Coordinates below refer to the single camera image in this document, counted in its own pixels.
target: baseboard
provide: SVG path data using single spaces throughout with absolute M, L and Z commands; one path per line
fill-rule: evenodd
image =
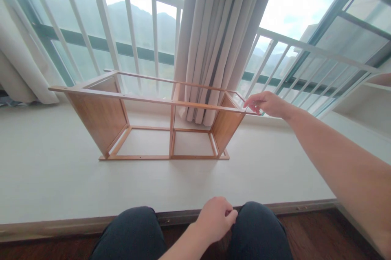
M 335 208 L 336 199 L 265 204 L 275 214 L 295 214 Z M 200 210 L 158 212 L 161 226 L 194 222 Z M 101 233 L 115 216 L 0 225 L 0 242 Z

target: curtain fold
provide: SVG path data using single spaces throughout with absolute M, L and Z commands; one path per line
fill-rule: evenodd
M 11 99 L 20 102 L 59 102 L 42 71 L 50 64 L 42 57 L 16 12 L 0 0 L 0 83 Z
M 174 79 L 236 88 L 244 70 L 243 54 L 248 55 L 251 49 L 266 7 L 264 3 L 265 0 L 185 0 Z M 180 98 L 218 105 L 222 94 L 186 86 Z M 184 111 L 188 121 L 206 126 L 212 125 L 215 116 L 213 110 L 185 108 Z

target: wooden side panel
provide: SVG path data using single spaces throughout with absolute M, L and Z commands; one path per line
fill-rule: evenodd
M 224 96 L 221 106 L 236 108 L 235 103 L 233 103 L 227 95 Z M 217 113 L 217 117 L 211 131 L 215 137 L 218 157 L 220 157 L 220 155 L 224 152 L 245 115 L 245 113 L 235 113 L 223 110 Z
M 113 77 L 90 89 L 119 92 Z M 108 152 L 128 127 L 127 113 L 121 100 L 77 93 L 68 93 L 67 97 L 102 154 L 108 157 Z

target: wooden frame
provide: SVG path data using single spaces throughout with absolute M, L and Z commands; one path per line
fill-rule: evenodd
M 235 103 L 230 94 L 236 94 L 239 99 L 243 97 L 231 90 L 224 90 L 209 86 L 177 82 L 168 79 L 149 77 L 144 75 L 126 73 L 122 71 L 105 70 L 108 73 L 91 79 L 74 87 L 52 86 L 51 91 L 65 93 L 80 119 L 86 126 L 91 137 L 102 152 L 100 160 L 143 160 L 143 159 L 229 159 L 226 146 L 246 114 Z M 171 100 L 145 98 L 123 94 L 120 90 L 119 75 L 151 79 L 175 84 Z M 181 86 L 195 86 L 223 93 L 219 106 L 179 101 Z M 167 104 L 171 106 L 170 127 L 134 126 L 129 122 L 124 100 L 134 100 Z M 194 107 L 216 110 L 214 122 L 209 130 L 175 128 L 175 112 L 177 106 Z M 118 155 L 119 150 L 133 129 L 163 130 L 170 132 L 169 155 Z M 175 155 L 175 137 L 177 132 L 206 133 L 209 136 L 213 155 Z

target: railing baluster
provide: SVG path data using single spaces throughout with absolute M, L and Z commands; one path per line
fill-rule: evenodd
M 296 94 L 296 96 L 293 98 L 293 100 L 291 101 L 291 104 L 293 104 L 293 102 L 297 99 L 297 97 L 299 97 L 299 95 L 305 90 L 305 88 L 307 88 L 307 86 L 311 83 L 312 79 L 315 77 L 315 75 L 323 68 L 323 65 L 328 61 L 329 59 L 326 58 L 321 65 L 319 65 L 319 67 L 313 72 L 313 74 L 308 78 L 308 80 L 306 81 L 306 83 L 304 84 L 304 86 L 301 88 L 301 90 Z
M 80 70 L 79 68 L 77 67 L 76 63 L 75 63 L 75 60 L 73 59 L 73 56 L 69 50 L 69 47 L 65 41 L 65 38 L 64 38 L 64 35 L 62 34 L 60 28 L 58 27 L 55 19 L 54 19 L 54 16 L 53 14 L 51 13 L 50 11 L 50 8 L 48 6 L 48 3 L 46 2 L 46 0 L 40 0 L 41 4 L 42 4 L 42 7 L 44 8 L 45 12 L 46 12 L 46 15 L 48 16 L 48 19 L 51 23 L 51 25 L 53 26 L 53 29 L 58 37 L 58 39 L 60 40 L 61 42 L 61 45 L 62 47 L 64 48 L 65 50 L 65 53 L 66 53 L 66 56 L 68 57 L 69 61 L 70 61 L 70 64 L 72 65 L 75 73 L 76 73 L 76 76 L 79 78 L 79 81 L 82 82 L 83 81 L 83 77 L 80 73 Z
M 154 29 L 155 75 L 159 77 L 159 50 L 158 50 L 158 14 L 156 0 L 152 0 L 152 24 Z M 156 81 L 156 92 L 159 94 L 159 82 Z
M 80 16 L 79 10 L 77 9 L 76 2 L 75 2 L 75 0 L 69 0 L 69 3 L 70 3 L 70 6 L 72 7 L 73 13 L 75 14 L 77 24 L 79 25 L 81 34 L 84 39 L 84 43 L 87 46 L 88 53 L 90 54 L 92 64 L 94 65 L 95 71 L 98 75 L 100 75 L 101 73 L 99 71 L 98 63 L 97 63 L 97 60 L 95 59 L 94 52 L 92 51 L 91 42 L 90 42 L 90 39 L 88 38 L 86 29 L 84 28 L 83 22 L 81 20 L 81 16 Z
M 101 17 L 101 21 L 103 25 L 103 30 L 105 32 L 107 45 L 109 46 L 110 56 L 113 61 L 114 69 L 120 71 L 121 65 L 118 58 L 117 46 L 112 32 L 111 21 L 109 18 L 106 0 L 96 0 L 96 2 L 97 2 L 99 15 Z M 124 92 L 125 87 L 124 84 L 122 83 L 122 78 L 119 77 L 118 80 L 119 80 L 121 91 Z
M 278 67 L 279 67 L 280 64 L 282 63 L 283 59 L 285 58 L 285 55 L 288 53 L 288 51 L 289 51 L 290 48 L 291 48 L 290 45 L 288 45 L 288 46 L 285 48 L 284 53 L 281 55 L 281 57 L 280 57 L 280 59 L 279 59 L 277 65 L 276 65 L 276 67 L 274 67 L 273 72 L 270 74 L 270 76 L 269 76 L 268 80 L 266 81 L 265 86 L 264 86 L 264 88 L 262 89 L 261 92 L 263 92 L 263 91 L 266 90 L 266 87 L 269 85 L 270 81 L 272 80 L 274 74 L 276 73 Z
M 179 30 L 180 30 L 180 11 L 179 7 L 176 8 L 176 26 L 175 26 L 175 52 L 176 55 L 179 43 Z
M 320 95 L 318 95 L 318 98 L 316 98 L 315 99 L 315 101 L 307 108 L 307 111 L 309 111 L 310 110 L 310 108 L 324 95 L 324 94 L 326 94 L 326 92 L 334 85 L 334 83 L 345 73 L 345 71 L 347 71 L 348 69 L 350 68 L 350 66 L 348 66 L 348 65 L 346 65 L 346 68 L 334 79 L 334 81 L 332 81 L 331 83 L 330 83 L 330 85 L 328 85 L 327 86 L 327 88 L 326 89 L 324 89 L 323 90 L 323 92 L 320 94 Z M 342 83 L 342 85 L 338 88 L 338 89 L 336 89 L 336 91 L 338 91 L 338 90 L 340 90 L 340 89 L 342 89 L 342 87 L 344 86 L 344 85 L 346 85 L 346 83 L 351 79 L 351 78 L 353 78 L 354 77 L 354 75 L 358 72 L 359 70 L 356 70 L 356 72 L 353 74 L 353 76 L 352 77 L 350 77 L 350 78 L 347 78 L 346 80 L 345 80 L 345 82 L 343 82 Z
M 285 95 L 282 97 L 282 99 L 285 99 L 285 97 L 288 95 L 288 93 L 293 89 L 293 87 L 297 84 L 297 82 L 300 80 L 301 76 L 304 74 L 304 72 L 309 68 L 312 64 L 312 62 L 315 60 L 316 56 L 312 58 L 312 60 L 304 67 L 302 72 L 296 77 L 295 81 L 290 85 L 288 91 L 286 91 Z
M 255 35 L 255 39 L 254 39 L 254 41 L 253 41 L 253 45 L 251 46 L 250 53 L 249 53 L 249 55 L 248 55 L 248 57 L 247 57 L 247 59 L 246 59 L 246 64 L 245 64 L 244 67 L 243 67 L 243 71 L 242 71 L 241 78 L 243 77 L 243 74 L 244 74 L 244 72 L 246 71 L 246 68 L 247 68 L 247 65 L 248 65 L 248 63 L 249 63 L 249 61 L 250 61 L 250 58 L 251 58 L 251 56 L 252 56 L 253 53 L 254 53 L 255 47 L 256 47 L 256 45 L 257 45 L 257 43 L 258 43 L 258 40 L 259 40 L 259 37 L 261 37 L 261 35 L 260 35 L 259 33 L 257 33 L 257 34 Z
M 254 74 L 253 79 L 251 80 L 250 87 L 248 88 L 248 91 L 247 91 L 246 96 L 245 96 L 246 99 L 250 96 L 251 91 L 253 90 L 253 88 L 255 86 L 255 83 L 257 82 L 259 76 L 261 75 L 262 71 L 264 70 L 264 67 L 265 67 L 266 63 L 268 62 L 270 56 L 272 55 L 274 47 L 277 45 L 277 43 L 278 43 L 278 41 L 276 41 L 276 40 L 271 40 L 270 41 L 269 46 L 266 49 L 266 52 L 265 52 L 264 57 L 263 57 L 263 60 L 261 62 L 261 66 L 259 67 L 257 73 Z
M 370 72 L 366 72 L 365 74 L 362 75 L 361 78 L 359 78 L 352 86 L 350 86 L 337 100 L 334 101 L 334 104 L 332 107 L 328 107 L 327 109 L 327 112 L 330 111 L 330 110 L 333 110 L 333 108 L 335 108 L 340 102 L 342 102 L 343 98 L 347 97 L 348 94 L 350 92 L 352 92 L 352 90 L 357 86 L 359 85 L 366 77 L 368 77 L 371 73 Z M 317 109 L 315 112 L 314 112 L 314 116 L 315 117 L 318 117 L 320 114 L 325 114 L 325 112 L 322 110 L 319 112 L 319 110 L 322 108 L 322 106 L 324 106 L 325 104 L 327 104 L 327 102 L 333 98 L 337 93 L 339 92 L 339 90 L 335 90 L 335 92 L 333 94 L 331 94 L 326 100 L 325 102 L 323 102 L 323 104 L 321 106 L 319 106 L 319 109 Z
M 333 53 L 331 51 L 328 51 L 328 50 L 325 50 L 325 49 L 322 49 L 322 48 L 310 45 L 308 43 L 305 43 L 305 42 L 302 42 L 302 41 L 299 41 L 299 40 L 295 40 L 295 39 L 289 38 L 287 36 L 284 36 L 284 35 L 281 35 L 281 34 L 278 34 L 278 33 L 275 33 L 275 32 L 269 31 L 269 30 L 266 30 L 266 29 L 261 28 L 261 27 L 258 28 L 258 33 L 261 36 L 264 36 L 264 37 L 267 37 L 267 38 L 270 38 L 270 39 L 275 39 L 278 42 L 282 42 L 282 43 L 285 43 L 285 44 L 290 44 L 290 45 L 295 46 L 295 47 L 299 47 L 300 49 L 306 50 L 306 51 L 308 51 L 310 53 L 319 54 L 319 55 L 322 55 L 324 57 L 328 57 L 330 59 L 336 60 L 336 61 L 341 62 L 341 63 L 348 64 L 350 66 L 355 66 L 355 67 L 357 67 L 359 69 L 362 69 L 362 70 L 365 70 L 365 71 L 368 71 L 368 72 L 371 72 L 371 73 L 380 73 L 381 72 L 378 68 L 374 68 L 372 66 L 369 66 L 369 65 L 366 65 L 366 64 L 362 64 L 360 62 L 357 62 L 355 60 L 347 58 L 347 57 L 345 57 L 343 55 L 335 54 L 335 53 Z
M 304 102 L 306 102 L 308 98 L 312 96 L 312 94 L 322 85 L 323 81 L 334 71 L 334 69 L 337 67 L 338 64 L 339 62 L 333 65 L 333 67 L 329 70 L 329 72 L 319 81 L 319 83 L 315 86 L 315 88 L 311 90 L 311 92 L 307 95 L 307 97 L 304 98 L 304 100 L 297 107 L 301 107 L 304 104 Z
M 132 5 L 130 3 L 130 0 L 125 0 L 125 5 L 126 5 L 127 20 L 129 22 L 130 39 L 132 40 L 134 66 L 136 68 L 136 74 L 139 75 L 140 74 L 140 67 L 138 66 L 136 35 L 134 34 Z M 140 94 L 141 94 L 142 93 L 141 78 L 137 78 L 137 82 L 138 82 L 138 90 L 140 91 Z

